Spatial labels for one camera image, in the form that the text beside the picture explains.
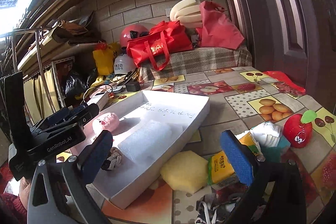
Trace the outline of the person's left hand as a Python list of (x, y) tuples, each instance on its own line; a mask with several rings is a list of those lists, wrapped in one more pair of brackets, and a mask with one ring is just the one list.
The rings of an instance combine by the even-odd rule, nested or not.
[(19, 199), (26, 210), (28, 209), (30, 190), (31, 190), (30, 180), (27, 180), (24, 177), (22, 177), (20, 180)]

